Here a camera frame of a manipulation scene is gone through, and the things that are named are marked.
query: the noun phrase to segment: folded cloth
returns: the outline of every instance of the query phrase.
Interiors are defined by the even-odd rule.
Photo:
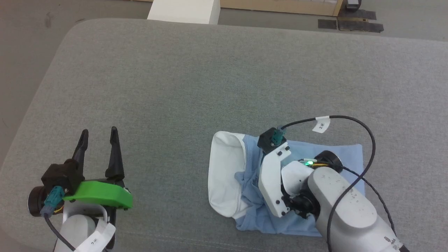
[[[208,172],[210,206],[225,217],[232,217],[239,230],[259,230],[262,233],[320,236],[312,216],[303,219],[293,211],[278,218],[271,214],[258,189],[258,172],[263,157],[257,147],[258,137],[219,131],[213,136]],[[324,146],[288,141],[291,155],[282,167],[293,160],[313,158],[324,150],[335,153],[342,164],[357,173],[363,171],[362,146]],[[356,176],[343,171],[349,182]],[[355,186],[363,195],[364,182]]]
[[[239,230],[259,230],[269,234],[307,235],[320,236],[315,228],[315,220],[311,215],[308,219],[296,215],[294,211],[278,218],[272,215],[258,188],[258,173],[263,157],[262,151],[257,147],[258,137],[245,135],[243,142],[246,146],[246,169],[236,172],[235,179],[241,184],[241,198],[248,204],[246,214],[236,219]],[[324,146],[312,143],[288,141],[291,155],[282,161],[282,167],[292,160],[313,158],[324,150],[335,153],[343,165],[360,174],[363,171],[362,146],[360,144],[350,146]],[[341,175],[352,183],[356,176],[343,171]],[[355,186],[365,195],[364,182],[360,181]]]

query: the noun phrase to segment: cable label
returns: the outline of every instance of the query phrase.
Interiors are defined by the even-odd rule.
[[[323,133],[330,126],[330,116],[316,117],[317,124],[313,128],[314,132]]]
[[[101,252],[115,233],[115,227],[111,223],[98,222],[98,226],[87,239],[82,242],[75,252]]]

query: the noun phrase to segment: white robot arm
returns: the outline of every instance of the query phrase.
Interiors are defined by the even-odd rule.
[[[80,200],[64,203],[62,226],[59,233],[79,251],[107,251],[106,245],[115,234],[115,226],[106,208]],[[53,252],[72,251],[60,239]]]
[[[291,152],[282,134],[281,141],[275,139],[276,132],[271,128],[260,136],[258,142],[265,154],[260,167],[259,189],[274,216],[282,217],[289,211],[295,211],[303,218],[313,214],[317,230],[326,239],[330,211],[350,183],[338,169],[327,166],[313,169],[297,161],[283,168],[294,170],[293,176],[286,176],[280,170],[280,162]],[[327,151],[326,154],[327,163],[339,161],[333,153]],[[409,252],[377,214],[372,203],[356,188],[352,188],[339,202],[331,222],[332,251]]]

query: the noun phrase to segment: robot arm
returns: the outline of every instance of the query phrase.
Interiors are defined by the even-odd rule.
[[[123,182],[117,128],[111,129],[112,148],[105,178],[85,180],[83,176],[88,137],[88,131],[83,130],[73,157],[64,164],[50,165],[41,178],[43,186],[35,187],[28,196],[28,211],[35,217],[45,217],[58,236],[55,252],[113,249],[116,211],[133,205],[132,195]],[[49,218],[61,213],[62,227],[58,232]]]
[[[314,213],[316,228],[327,237],[329,213],[341,193],[350,185],[334,169],[317,168],[302,185],[301,194],[308,193],[318,202]],[[377,214],[372,203],[356,188],[341,200],[332,219],[332,243],[334,251],[344,252],[406,252],[403,243],[391,227]]]
[[[342,163],[334,153],[325,151],[314,160],[328,163],[332,168],[320,166],[313,169],[293,161],[281,170],[280,162],[291,152],[283,135],[281,141],[275,139],[276,132],[271,128],[260,135],[258,141],[258,147],[265,154],[258,187],[274,216],[282,217],[288,211],[295,211],[303,218],[313,214],[317,230],[326,239],[330,211],[350,186],[339,174]],[[293,170],[294,176],[283,176],[285,169]],[[291,177],[295,183],[286,184]],[[372,203],[356,188],[352,188],[337,205],[332,218],[331,237],[331,247],[335,252],[409,252],[377,214]]]

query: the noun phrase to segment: gray table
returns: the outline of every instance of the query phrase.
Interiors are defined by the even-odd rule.
[[[377,155],[367,178],[383,194],[412,251],[448,247],[448,44],[308,31],[100,19],[61,44],[0,175],[0,224],[51,250],[55,236],[26,209],[51,163],[90,131],[84,175],[101,178],[117,126],[125,182],[117,251],[325,251],[322,238],[241,232],[208,204],[210,143],[219,130],[259,135],[271,126],[344,114],[371,127]],[[288,138],[323,144],[370,140],[334,120]],[[368,189],[380,215],[381,204]],[[60,216],[52,218],[60,225]]]

